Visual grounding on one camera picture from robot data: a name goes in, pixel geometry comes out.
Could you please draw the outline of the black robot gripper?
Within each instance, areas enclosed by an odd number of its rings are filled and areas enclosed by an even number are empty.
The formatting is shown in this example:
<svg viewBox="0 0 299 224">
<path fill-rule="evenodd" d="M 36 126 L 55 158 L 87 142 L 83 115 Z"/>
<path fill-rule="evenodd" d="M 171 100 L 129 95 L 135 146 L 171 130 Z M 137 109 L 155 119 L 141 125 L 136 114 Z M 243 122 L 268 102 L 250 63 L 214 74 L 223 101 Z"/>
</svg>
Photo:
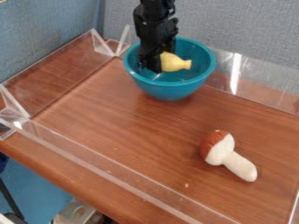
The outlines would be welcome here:
<svg viewBox="0 0 299 224">
<path fill-rule="evenodd" d="M 179 19 L 173 17 L 175 0 L 140 0 L 133 9 L 135 33 L 140 39 L 141 66 L 159 74 L 160 54 L 175 52 Z"/>
</svg>

